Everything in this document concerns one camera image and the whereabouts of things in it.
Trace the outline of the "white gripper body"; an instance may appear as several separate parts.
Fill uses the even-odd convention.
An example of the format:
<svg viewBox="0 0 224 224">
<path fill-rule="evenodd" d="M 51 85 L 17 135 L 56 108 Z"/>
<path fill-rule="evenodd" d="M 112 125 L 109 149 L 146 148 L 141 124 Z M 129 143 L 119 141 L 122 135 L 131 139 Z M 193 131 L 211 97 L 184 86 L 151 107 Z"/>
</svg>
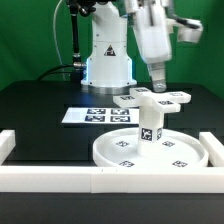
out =
<svg viewBox="0 0 224 224">
<path fill-rule="evenodd" d="M 133 31 L 146 64 L 171 59 L 171 44 L 165 10 L 160 2 L 145 2 L 134 15 Z"/>
</svg>

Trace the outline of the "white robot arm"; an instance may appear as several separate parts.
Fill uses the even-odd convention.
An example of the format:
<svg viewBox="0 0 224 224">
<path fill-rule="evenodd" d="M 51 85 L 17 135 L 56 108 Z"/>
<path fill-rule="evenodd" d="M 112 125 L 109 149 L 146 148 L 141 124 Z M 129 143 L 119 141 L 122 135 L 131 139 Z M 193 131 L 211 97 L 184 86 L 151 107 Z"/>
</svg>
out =
<svg viewBox="0 0 224 224">
<path fill-rule="evenodd" d="M 173 0 L 110 0 L 96 4 L 92 16 L 92 53 L 86 61 L 85 89 L 100 94 L 122 94 L 137 84 L 127 54 L 127 28 L 147 65 L 153 90 L 166 90 L 165 62 L 172 58 L 169 34 L 178 27 L 178 39 L 199 41 L 200 21 L 175 14 Z"/>
</svg>

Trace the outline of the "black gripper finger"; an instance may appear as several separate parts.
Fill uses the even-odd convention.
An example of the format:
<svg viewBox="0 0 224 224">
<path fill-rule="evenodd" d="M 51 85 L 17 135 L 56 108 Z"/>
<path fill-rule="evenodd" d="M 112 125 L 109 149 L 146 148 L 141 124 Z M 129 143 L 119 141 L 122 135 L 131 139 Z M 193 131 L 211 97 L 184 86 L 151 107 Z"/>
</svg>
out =
<svg viewBox="0 0 224 224">
<path fill-rule="evenodd" d="M 165 77 L 165 64 L 153 63 L 147 66 L 152 81 L 152 87 L 155 92 L 164 92 L 167 88 Z"/>
</svg>

